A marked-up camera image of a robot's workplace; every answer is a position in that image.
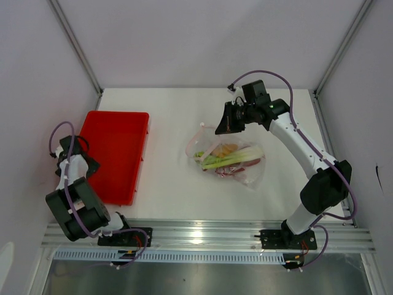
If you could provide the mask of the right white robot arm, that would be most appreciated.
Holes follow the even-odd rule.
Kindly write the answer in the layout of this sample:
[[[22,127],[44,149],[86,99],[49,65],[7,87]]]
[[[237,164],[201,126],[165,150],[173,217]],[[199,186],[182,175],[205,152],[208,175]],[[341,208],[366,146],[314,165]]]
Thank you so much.
[[[293,114],[293,103],[272,100],[261,80],[228,86],[233,101],[226,102],[217,135],[239,133],[247,124],[258,124],[272,133],[294,156],[308,182],[300,192],[301,204],[281,224],[281,243],[294,248],[331,207],[349,194],[352,167],[323,151],[304,133]]]

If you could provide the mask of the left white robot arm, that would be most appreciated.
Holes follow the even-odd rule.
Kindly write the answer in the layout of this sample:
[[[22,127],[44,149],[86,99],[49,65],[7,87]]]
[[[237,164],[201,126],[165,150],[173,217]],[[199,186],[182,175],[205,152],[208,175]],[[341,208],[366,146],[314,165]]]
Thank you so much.
[[[60,140],[60,145],[51,154],[58,160],[55,174],[60,177],[56,189],[45,196],[55,220],[65,236],[72,242],[94,236],[111,236],[118,245],[128,245],[133,239],[133,230],[119,212],[109,213],[98,197],[89,177],[100,168],[90,157],[88,142],[80,136]]]

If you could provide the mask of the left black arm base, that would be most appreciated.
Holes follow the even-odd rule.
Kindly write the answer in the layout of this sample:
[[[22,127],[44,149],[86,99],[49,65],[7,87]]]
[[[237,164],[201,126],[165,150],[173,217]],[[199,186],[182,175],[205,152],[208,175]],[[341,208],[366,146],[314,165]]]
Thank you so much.
[[[103,236],[98,239],[98,246],[129,246],[143,248],[146,237],[142,232],[125,232],[112,237]]]

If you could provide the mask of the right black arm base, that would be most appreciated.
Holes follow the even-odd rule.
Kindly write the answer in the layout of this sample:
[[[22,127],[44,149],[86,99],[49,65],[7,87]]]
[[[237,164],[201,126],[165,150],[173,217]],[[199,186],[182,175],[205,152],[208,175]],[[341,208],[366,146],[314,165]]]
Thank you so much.
[[[315,234],[307,230],[300,235],[294,235],[291,231],[278,229],[264,229],[258,235],[254,235],[265,250],[317,250]]]

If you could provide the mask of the green white toy celery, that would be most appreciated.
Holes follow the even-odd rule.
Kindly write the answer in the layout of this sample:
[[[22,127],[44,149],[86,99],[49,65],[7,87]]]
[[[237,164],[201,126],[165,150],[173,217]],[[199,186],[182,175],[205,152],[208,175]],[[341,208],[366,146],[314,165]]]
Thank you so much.
[[[203,170],[216,169],[219,167],[224,167],[231,164],[247,162],[250,160],[255,160],[258,158],[264,158],[265,153],[259,146],[246,146],[232,152],[224,158],[218,158],[211,153],[203,158],[204,152],[197,152],[193,155],[195,162],[199,163]]]

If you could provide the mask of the clear zip top bag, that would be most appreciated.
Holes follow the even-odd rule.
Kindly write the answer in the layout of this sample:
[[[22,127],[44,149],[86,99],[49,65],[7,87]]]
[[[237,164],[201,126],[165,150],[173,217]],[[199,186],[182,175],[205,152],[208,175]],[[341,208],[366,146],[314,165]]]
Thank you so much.
[[[215,130],[214,126],[201,123],[187,144],[187,157],[205,173],[237,181],[250,189],[258,188],[266,165],[262,146],[232,134],[216,135]]]

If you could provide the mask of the yellow toy food piece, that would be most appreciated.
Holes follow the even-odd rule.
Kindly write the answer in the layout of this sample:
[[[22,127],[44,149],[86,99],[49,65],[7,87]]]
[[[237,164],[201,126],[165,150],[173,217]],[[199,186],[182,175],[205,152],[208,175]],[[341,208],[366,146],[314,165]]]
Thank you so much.
[[[237,150],[237,144],[220,144],[211,152],[211,155],[222,159]]]

